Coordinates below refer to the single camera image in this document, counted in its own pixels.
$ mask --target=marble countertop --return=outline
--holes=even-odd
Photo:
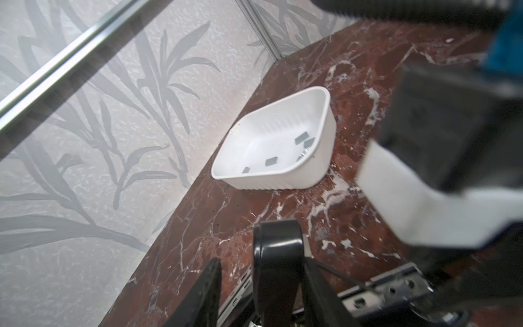
[[[408,246],[355,183],[367,142],[380,128],[403,63],[477,65],[490,39],[460,28],[364,20],[275,63],[240,117],[325,86],[337,122],[327,175],[305,190],[237,190],[211,177],[215,152],[101,326],[161,326],[212,257],[222,261],[223,301],[251,264],[253,225],[261,221],[297,219],[314,257],[353,278],[405,263]],[[329,282],[346,288],[334,277]]]

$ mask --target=white plastic container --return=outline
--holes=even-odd
[[[229,131],[211,175],[238,189],[308,188],[329,168],[336,120],[331,95],[314,86],[242,117]]]

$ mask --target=gray piece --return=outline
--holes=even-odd
[[[314,139],[315,139],[315,138],[311,138],[311,139],[306,140],[306,141],[303,143],[303,147],[306,148],[306,149],[307,149],[307,148],[310,148],[311,145],[314,143]]]
[[[303,132],[300,136],[298,136],[297,138],[294,139],[294,142],[296,144],[300,144],[301,142],[305,141],[308,138],[309,138],[309,133]]]
[[[265,166],[268,167],[268,166],[272,166],[272,165],[275,165],[278,163],[278,157],[277,156],[274,156],[272,158],[269,158],[265,161]]]

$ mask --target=plant pattern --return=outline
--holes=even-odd
[[[295,53],[331,35],[340,27],[347,27],[356,21],[353,18],[338,17],[317,8],[314,8],[316,9],[314,12],[309,12],[303,7],[290,3],[289,0],[253,0],[253,3],[283,55]],[[269,12],[270,8],[277,10],[277,17]],[[250,47],[263,46],[261,41],[247,45]],[[255,65],[266,52],[265,48],[260,50]],[[272,59],[266,54],[264,73],[271,62]]]
[[[21,36],[18,38],[18,45],[27,70],[33,73],[40,67],[34,48],[40,48],[54,55],[67,45],[62,31],[62,14],[67,15],[79,30],[86,30],[87,26],[74,12],[68,0],[50,2],[50,21],[45,19],[35,0],[25,0],[25,5],[36,36],[34,38]],[[79,107],[73,106],[66,100],[61,87],[43,101],[47,109],[54,111],[52,116],[45,115],[40,109],[33,110],[28,115],[30,119],[55,125],[76,135],[87,145],[100,152],[107,165],[111,181],[116,186],[113,199],[114,210],[119,209],[122,193],[140,181],[180,178],[183,186],[186,188],[190,186],[187,178],[189,168],[181,145],[176,138],[173,121],[176,117],[184,131],[189,134],[190,126],[177,92],[188,93],[198,99],[199,96],[188,86],[175,83],[173,77],[176,72],[191,65],[206,65],[220,71],[213,62],[206,58],[186,58],[187,52],[197,45],[209,27],[208,22],[185,35],[169,52],[167,52],[168,35],[164,30],[157,59],[143,29],[142,20],[138,17],[131,23],[131,29],[135,34],[134,42],[144,78],[134,81],[111,47],[103,46],[97,53],[101,59],[107,61],[110,73],[122,82],[135,96],[138,103],[131,100],[102,72],[98,72],[91,63],[87,62],[69,77],[69,86],[74,90],[74,97],[78,100]],[[27,78],[26,74],[2,55],[0,55],[0,72],[18,83]],[[82,89],[82,85],[85,83],[100,93],[98,102],[100,117],[95,114]],[[145,92],[152,94],[154,103],[147,100],[144,96]],[[119,150],[118,139],[112,131],[111,112],[104,102],[102,94],[135,110],[145,119],[153,119],[169,138],[170,144],[152,144],[135,149],[127,156],[122,154]],[[133,168],[138,165],[142,156],[170,146],[174,148],[176,158],[168,157],[168,160],[176,174],[166,171],[133,172],[136,170]],[[77,237],[110,239],[143,252],[147,251],[148,246],[133,236],[98,226],[95,219],[82,207],[81,201],[63,177],[68,169],[74,169],[75,166],[83,164],[79,155],[64,153],[57,162],[53,162],[44,146],[33,136],[29,136],[12,153],[6,155],[5,160],[21,161],[44,193],[3,195],[0,196],[0,202],[51,200],[67,210],[76,212],[87,223],[33,213],[0,218],[0,233],[3,233],[0,235],[0,254]],[[123,167],[121,173],[117,173],[115,160],[119,161],[118,165]]]

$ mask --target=black corrugated hose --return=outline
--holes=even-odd
[[[518,0],[312,0],[339,15],[497,29]]]

